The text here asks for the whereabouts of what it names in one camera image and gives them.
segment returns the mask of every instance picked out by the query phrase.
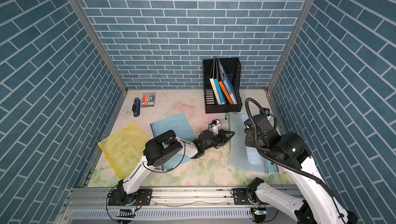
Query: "blue stapler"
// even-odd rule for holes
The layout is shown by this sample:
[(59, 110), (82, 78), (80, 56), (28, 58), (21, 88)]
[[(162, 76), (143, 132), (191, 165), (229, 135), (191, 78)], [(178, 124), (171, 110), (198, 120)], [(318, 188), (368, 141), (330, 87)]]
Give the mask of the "blue stapler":
[(132, 106), (133, 116), (138, 117), (140, 115), (140, 99), (135, 98)]

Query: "orange book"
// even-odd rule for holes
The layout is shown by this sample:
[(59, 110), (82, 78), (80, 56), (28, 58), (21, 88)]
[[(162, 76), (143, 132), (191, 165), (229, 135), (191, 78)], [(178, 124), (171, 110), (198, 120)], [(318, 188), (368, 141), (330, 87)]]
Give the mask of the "orange book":
[(219, 85), (220, 85), (220, 87), (221, 87), (221, 90), (223, 90), (223, 93), (224, 93), (225, 97), (228, 99), (228, 102), (229, 102), (230, 104), (234, 104), (234, 103), (232, 102), (232, 99), (231, 99), (230, 95), (229, 95), (228, 92), (227, 92), (227, 88), (225, 88), (225, 86), (224, 86), (224, 83), (223, 83), (223, 82), (219, 82)]

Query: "tiled wall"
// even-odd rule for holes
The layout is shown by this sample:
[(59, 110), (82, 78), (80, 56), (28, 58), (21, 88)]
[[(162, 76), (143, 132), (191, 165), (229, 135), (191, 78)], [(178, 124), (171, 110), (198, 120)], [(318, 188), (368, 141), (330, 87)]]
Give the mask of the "tiled wall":
[(202, 88), (202, 62), (239, 57), (267, 86), (304, 0), (80, 0), (128, 88)]
[(0, 223), (55, 220), (120, 94), (67, 0), (0, 0)]
[(396, 223), (396, 0), (315, 0), (273, 96), (337, 199)]

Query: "white book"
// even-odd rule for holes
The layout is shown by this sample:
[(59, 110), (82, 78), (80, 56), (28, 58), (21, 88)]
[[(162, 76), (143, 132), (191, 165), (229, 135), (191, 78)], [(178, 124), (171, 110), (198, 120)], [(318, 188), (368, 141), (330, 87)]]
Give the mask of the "white book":
[(215, 93), (215, 96), (216, 96), (217, 104), (221, 104), (220, 96), (219, 96), (219, 93), (217, 92), (215, 81), (213, 78), (210, 78), (209, 80), (210, 80), (210, 83), (212, 84), (212, 88), (213, 88), (213, 92)]

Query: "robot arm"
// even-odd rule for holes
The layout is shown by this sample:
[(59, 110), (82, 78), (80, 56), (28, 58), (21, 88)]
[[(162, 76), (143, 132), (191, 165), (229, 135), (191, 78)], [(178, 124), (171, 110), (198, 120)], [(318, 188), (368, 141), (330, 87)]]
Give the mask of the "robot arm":
[[(260, 109), (260, 114), (251, 116), (248, 102)], [(311, 151), (297, 134), (288, 132), (282, 136), (272, 127), (263, 108), (255, 100), (245, 102), (249, 119), (245, 121), (246, 146), (255, 147), (259, 154), (278, 166), (293, 178), (305, 200), (290, 197), (255, 178), (247, 186), (247, 195), (252, 202), (266, 202), (289, 215), (299, 224), (354, 224), (358, 218), (345, 210), (334, 198), (324, 183)]]
[(149, 173), (152, 171), (167, 172), (162, 171), (162, 165), (175, 154), (197, 159), (204, 155), (205, 150), (225, 145), (234, 134), (235, 132), (221, 129), (218, 134), (214, 135), (212, 131), (204, 130), (198, 139), (188, 142), (177, 137), (173, 130), (169, 130), (151, 139), (146, 143), (143, 156), (135, 169), (128, 177), (118, 182), (117, 192), (120, 201), (123, 203), (133, 202), (137, 190)]
[[(309, 172), (322, 179), (316, 169), (313, 158), (307, 157), (301, 165), (302, 171)], [(301, 224), (356, 223), (356, 215), (353, 212), (345, 210), (322, 186), (300, 174), (287, 169), (285, 171), (293, 178), (305, 199), (286, 195), (271, 187), (262, 179), (255, 178), (247, 186), (247, 194), (250, 196), (251, 201), (266, 202)]]

